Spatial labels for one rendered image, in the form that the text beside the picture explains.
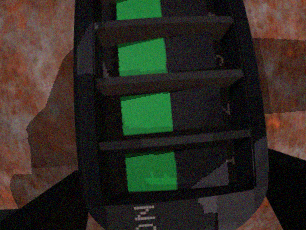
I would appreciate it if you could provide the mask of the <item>dark grey switch panel with green rocker switches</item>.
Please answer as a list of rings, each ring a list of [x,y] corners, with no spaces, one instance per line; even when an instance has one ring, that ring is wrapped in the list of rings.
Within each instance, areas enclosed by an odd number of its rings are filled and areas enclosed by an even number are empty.
[[[105,230],[234,230],[269,186],[242,0],[75,0],[82,201]]]

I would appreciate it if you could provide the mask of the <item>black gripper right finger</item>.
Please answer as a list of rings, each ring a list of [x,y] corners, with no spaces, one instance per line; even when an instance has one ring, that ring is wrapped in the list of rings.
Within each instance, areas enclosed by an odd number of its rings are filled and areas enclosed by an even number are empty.
[[[306,160],[269,148],[266,197],[283,230],[306,230]]]

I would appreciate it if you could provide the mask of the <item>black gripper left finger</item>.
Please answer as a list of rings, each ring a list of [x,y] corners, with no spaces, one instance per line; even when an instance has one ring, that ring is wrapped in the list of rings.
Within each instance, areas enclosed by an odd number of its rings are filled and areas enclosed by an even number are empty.
[[[0,221],[0,230],[85,230],[88,217],[75,170]]]

